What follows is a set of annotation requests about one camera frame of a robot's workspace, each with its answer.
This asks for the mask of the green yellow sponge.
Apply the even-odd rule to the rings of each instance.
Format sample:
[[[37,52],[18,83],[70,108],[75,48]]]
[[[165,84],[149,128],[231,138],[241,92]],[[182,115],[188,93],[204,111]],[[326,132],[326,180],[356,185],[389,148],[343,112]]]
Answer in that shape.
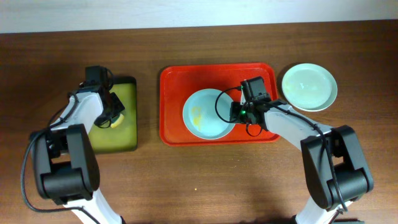
[[[120,113],[111,119],[110,127],[114,129],[117,126],[119,126],[123,121],[124,121],[124,115]]]

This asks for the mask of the light blue plate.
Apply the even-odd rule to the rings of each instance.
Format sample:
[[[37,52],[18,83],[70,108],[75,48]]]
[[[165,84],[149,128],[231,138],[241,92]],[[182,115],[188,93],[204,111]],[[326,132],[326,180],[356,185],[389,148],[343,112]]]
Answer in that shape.
[[[234,123],[226,123],[219,118],[229,119],[232,98],[223,93],[215,103],[220,90],[208,88],[192,94],[183,106],[182,116],[186,128],[196,137],[215,140],[227,136],[235,127]]]

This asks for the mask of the light green plate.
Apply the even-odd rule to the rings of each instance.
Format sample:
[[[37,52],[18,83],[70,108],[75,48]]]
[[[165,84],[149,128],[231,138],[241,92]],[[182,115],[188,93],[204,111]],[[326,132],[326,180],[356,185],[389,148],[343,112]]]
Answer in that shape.
[[[282,77],[281,87],[292,106],[309,112],[327,109],[338,94],[334,76],[313,63],[300,63],[289,68]]]

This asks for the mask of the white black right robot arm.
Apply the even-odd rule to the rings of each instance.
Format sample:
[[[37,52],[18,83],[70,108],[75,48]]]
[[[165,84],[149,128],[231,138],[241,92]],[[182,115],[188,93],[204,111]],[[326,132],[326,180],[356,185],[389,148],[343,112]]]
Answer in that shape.
[[[332,223],[374,188],[359,139],[347,125],[318,123],[282,100],[233,102],[230,120],[258,125],[300,150],[310,198],[292,223]]]

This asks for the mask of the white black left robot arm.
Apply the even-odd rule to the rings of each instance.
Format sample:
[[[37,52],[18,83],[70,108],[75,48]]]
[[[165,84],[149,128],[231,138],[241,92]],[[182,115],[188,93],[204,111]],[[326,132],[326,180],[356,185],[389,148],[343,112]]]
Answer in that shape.
[[[68,104],[58,110],[44,129],[32,133],[23,161],[32,158],[39,195],[57,208],[36,208],[25,191],[21,169],[21,193],[25,204],[38,213],[73,212],[83,223],[124,223],[100,191],[100,170],[88,137],[96,120],[111,119],[122,110],[111,93],[111,84],[82,83],[69,92]]]

